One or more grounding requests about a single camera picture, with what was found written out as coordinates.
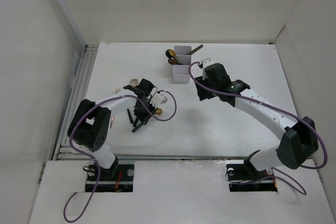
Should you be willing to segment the beige plastic spoon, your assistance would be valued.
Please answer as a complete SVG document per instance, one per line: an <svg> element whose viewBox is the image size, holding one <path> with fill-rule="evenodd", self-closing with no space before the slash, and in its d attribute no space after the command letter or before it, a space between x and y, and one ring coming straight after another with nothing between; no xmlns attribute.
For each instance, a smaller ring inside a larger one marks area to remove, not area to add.
<svg viewBox="0 0 336 224"><path fill-rule="evenodd" d="M138 84L139 84L138 79L133 78L130 80L130 86L136 87Z"/></svg>

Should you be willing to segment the gold spoon green handle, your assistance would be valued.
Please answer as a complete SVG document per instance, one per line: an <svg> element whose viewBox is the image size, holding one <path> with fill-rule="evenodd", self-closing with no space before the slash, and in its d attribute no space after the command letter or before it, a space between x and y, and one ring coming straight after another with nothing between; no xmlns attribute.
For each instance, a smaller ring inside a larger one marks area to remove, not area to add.
<svg viewBox="0 0 336 224"><path fill-rule="evenodd" d="M178 57L176 56L175 51L174 51L173 58L178 62L179 65L182 65L182 63L179 61Z"/></svg>
<svg viewBox="0 0 336 224"><path fill-rule="evenodd" d="M156 111L154 112L154 115L161 115L162 114L162 109L161 108L158 108L156 109ZM144 123L139 123L139 124L136 124L133 129L132 129L132 133L135 133L139 128L141 128L142 126L144 125Z"/></svg>

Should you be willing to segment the rose gold fork green handle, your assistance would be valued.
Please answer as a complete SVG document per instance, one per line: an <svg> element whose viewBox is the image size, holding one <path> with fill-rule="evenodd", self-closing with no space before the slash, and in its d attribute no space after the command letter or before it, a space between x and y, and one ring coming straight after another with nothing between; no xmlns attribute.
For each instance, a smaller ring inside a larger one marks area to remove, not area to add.
<svg viewBox="0 0 336 224"><path fill-rule="evenodd" d="M116 91L115 91L115 93L118 93L118 92L120 92L120 91L121 91L121 89L117 88ZM130 111L130 109L127 109L127 114L128 114L128 118L129 118L130 123L133 124L133 123L134 123L134 120L133 120L133 117L132 117L132 115L131 115L131 111Z"/></svg>

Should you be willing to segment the white three-compartment utensil holder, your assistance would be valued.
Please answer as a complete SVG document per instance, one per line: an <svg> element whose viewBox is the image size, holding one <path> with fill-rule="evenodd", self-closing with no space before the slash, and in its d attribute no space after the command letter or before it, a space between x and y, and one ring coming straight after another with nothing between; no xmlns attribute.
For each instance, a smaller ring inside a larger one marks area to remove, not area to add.
<svg viewBox="0 0 336 224"><path fill-rule="evenodd" d="M189 53L192 50L191 46L182 45L174 46L174 52L181 65L174 65L172 68L172 79L174 83L189 83L190 75L188 73L189 65L191 64L191 55Z"/></svg>

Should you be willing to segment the brown spoon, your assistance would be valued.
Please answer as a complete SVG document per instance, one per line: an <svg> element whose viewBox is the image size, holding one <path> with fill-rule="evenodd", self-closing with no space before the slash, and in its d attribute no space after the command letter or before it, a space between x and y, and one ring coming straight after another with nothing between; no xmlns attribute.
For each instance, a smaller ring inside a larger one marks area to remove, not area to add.
<svg viewBox="0 0 336 224"><path fill-rule="evenodd" d="M168 59L167 61L171 65L178 65L179 64L175 59L172 59L172 58Z"/></svg>

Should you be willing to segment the black spoon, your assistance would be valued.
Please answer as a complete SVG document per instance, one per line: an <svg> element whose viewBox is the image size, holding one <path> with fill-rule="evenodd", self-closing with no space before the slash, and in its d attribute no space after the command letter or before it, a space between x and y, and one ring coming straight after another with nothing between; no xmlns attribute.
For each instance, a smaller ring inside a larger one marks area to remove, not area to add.
<svg viewBox="0 0 336 224"><path fill-rule="evenodd" d="M166 55L168 58L173 58L174 51L173 51L172 49L168 49L168 50L165 52L165 55Z"/></svg>

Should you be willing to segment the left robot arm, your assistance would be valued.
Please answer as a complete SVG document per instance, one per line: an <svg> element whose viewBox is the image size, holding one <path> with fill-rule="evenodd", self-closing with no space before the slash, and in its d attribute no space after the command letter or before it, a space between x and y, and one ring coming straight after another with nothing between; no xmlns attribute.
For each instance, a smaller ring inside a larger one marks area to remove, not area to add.
<svg viewBox="0 0 336 224"><path fill-rule="evenodd" d="M117 157L109 150L106 139L112 117L133 109L135 119L130 119L133 132L146 125L157 107L150 101L155 88L149 80L142 79L136 86L127 85L116 94L107 98L108 102L90 101L80 102L75 116L68 129L68 136L84 146L98 162L99 174L105 180L112 180L117 176Z"/></svg>

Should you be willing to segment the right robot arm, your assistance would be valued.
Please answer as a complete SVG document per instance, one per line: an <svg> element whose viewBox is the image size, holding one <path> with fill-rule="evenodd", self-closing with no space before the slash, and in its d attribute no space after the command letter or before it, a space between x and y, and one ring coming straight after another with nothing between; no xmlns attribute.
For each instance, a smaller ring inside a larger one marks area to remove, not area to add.
<svg viewBox="0 0 336 224"><path fill-rule="evenodd" d="M243 172L246 177L254 179L263 170L282 165L297 169L319 149L312 119L301 119L268 104L247 83L231 80L220 63L205 59L195 65L202 70L200 77L192 78L201 101L218 97L253 117L279 140L278 145L257 150L244 160Z"/></svg>

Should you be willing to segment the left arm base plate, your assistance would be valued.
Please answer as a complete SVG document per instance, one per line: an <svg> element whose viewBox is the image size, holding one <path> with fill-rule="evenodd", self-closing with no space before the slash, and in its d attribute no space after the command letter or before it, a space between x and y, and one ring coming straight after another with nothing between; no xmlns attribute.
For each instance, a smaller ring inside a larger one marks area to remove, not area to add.
<svg viewBox="0 0 336 224"><path fill-rule="evenodd" d="M98 193L131 193L133 192L134 164L119 164L116 172L110 174L101 169L101 175L95 192ZM92 192L98 178L98 168L95 164L83 167L87 173L85 192Z"/></svg>

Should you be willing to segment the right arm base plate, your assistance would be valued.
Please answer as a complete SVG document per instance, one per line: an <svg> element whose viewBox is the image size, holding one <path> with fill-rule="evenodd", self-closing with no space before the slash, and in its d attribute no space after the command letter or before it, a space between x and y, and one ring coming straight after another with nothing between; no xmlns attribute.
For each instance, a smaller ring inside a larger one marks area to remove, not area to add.
<svg viewBox="0 0 336 224"><path fill-rule="evenodd" d="M229 163L225 178L230 192L278 191L272 169L269 174L266 170L260 172L243 163Z"/></svg>

